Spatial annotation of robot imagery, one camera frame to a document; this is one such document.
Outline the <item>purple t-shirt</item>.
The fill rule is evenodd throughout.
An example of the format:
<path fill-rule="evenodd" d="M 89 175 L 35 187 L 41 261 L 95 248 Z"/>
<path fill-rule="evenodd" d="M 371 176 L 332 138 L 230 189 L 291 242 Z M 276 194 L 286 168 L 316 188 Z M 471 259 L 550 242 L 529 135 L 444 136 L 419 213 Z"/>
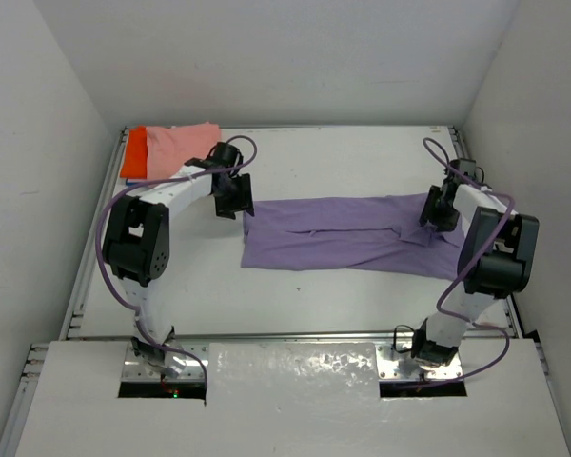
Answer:
<path fill-rule="evenodd" d="M 461 228 L 422 226 L 422 194 L 261 201 L 245 215 L 242 268 L 357 269 L 452 280 Z"/>

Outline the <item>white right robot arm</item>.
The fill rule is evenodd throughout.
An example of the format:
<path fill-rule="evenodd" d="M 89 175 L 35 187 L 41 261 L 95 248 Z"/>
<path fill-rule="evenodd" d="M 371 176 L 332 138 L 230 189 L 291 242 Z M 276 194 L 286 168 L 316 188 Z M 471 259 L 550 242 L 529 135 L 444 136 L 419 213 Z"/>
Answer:
<path fill-rule="evenodd" d="M 513 204 L 476 178 L 476 162 L 448 163 L 443 183 L 428 192 L 419 218 L 424 228 L 447 233 L 464 221 L 456 278 L 437 310 L 412 331 L 410 348 L 391 348 L 425 366 L 451 363 L 469 327 L 492 329 L 478 319 L 495 302 L 527 286 L 540 231 L 538 218 L 517 213 Z"/>

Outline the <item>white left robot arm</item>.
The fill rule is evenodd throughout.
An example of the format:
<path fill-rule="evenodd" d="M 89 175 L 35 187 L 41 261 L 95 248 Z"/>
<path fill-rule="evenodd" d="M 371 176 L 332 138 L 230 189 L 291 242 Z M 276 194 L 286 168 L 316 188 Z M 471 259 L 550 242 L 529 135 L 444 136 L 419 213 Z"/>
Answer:
<path fill-rule="evenodd" d="M 251 178 L 241 172 L 249 162 L 234 142 L 217 142 L 206 157 L 187 160 L 168 178 L 118 192 L 96 224 L 97 265 L 112 297 L 132 314 L 133 350 L 170 376 L 178 375 L 194 357 L 176 344 L 174 328 L 158 301 L 159 280 L 170 257 L 170 222 L 206 197 L 212 197 L 219 218 L 253 215 Z"/>

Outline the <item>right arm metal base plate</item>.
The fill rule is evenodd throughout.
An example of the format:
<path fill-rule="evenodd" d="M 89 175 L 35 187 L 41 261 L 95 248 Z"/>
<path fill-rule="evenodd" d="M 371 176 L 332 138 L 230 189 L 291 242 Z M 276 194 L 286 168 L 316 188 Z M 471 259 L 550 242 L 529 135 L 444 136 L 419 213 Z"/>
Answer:
<path fill-rule="evenodd" d="M 437 382 L 456 379 L 463 375 L 460 357 L 447 365 L 427 365 L 409 354 L 410 342 L 404 341 L 398 346 L 397 352 L 388 343 L 376 346 L 376 368 L 379 380 L 388 383 Z"/>

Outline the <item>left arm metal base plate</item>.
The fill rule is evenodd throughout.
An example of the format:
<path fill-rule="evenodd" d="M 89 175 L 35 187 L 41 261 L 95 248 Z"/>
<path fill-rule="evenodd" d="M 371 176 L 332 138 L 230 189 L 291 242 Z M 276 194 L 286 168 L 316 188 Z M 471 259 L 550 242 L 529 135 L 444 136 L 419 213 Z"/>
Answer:
<path fill-rule="evenodd" d="M 208 353 L 206 348 L 197 351 L 193 347 L 187 348 L 192 354 L 182 355 L 169 352 L 163 362 L 156 354 L 154 348 L 138 350 L 128 346 L 121 371 L 121 381 L 128 383 L 159 382 L 165 378 L 169 382 L 203 382 L 203 368 L 208 367 Z"/>

